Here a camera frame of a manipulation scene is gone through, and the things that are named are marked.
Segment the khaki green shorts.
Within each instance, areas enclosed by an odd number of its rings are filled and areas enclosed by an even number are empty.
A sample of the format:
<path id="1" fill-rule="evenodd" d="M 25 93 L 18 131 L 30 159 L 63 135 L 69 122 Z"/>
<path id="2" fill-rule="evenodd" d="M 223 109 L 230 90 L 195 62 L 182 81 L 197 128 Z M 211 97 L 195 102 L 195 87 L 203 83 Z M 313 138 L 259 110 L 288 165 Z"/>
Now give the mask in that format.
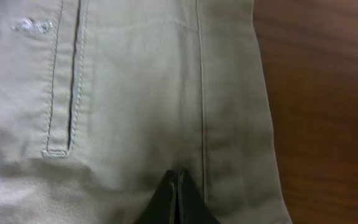
<path id="1" fill-rule="evenodd" d="M 290 223 L 251 0 L 0 1 L 0 223 L 134 223 L 187 170 Z"/>

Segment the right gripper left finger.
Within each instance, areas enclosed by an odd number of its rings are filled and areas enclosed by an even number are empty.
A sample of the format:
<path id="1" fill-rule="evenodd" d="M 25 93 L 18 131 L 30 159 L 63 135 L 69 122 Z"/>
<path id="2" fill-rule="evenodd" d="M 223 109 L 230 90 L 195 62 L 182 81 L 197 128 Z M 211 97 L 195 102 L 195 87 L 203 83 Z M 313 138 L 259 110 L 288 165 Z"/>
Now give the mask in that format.
<path id="1" fill-rule="evenodd" d="M 135 224 L 175 224 L 177 210 L 177 173 L 167 170 L 150 202 Z"/>

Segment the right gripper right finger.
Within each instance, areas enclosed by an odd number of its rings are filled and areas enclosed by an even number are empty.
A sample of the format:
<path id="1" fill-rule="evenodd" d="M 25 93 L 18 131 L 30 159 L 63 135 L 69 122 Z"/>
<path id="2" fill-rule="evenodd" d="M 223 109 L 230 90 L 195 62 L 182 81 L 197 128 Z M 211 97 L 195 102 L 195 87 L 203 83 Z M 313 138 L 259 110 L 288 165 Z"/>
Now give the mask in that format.
<path id="1" fill-rule="evenodd" d="M 185 169 L 178 175 L 177 190 L 180 224 L 219 224 L 207 208 L 190 173 Z"/>

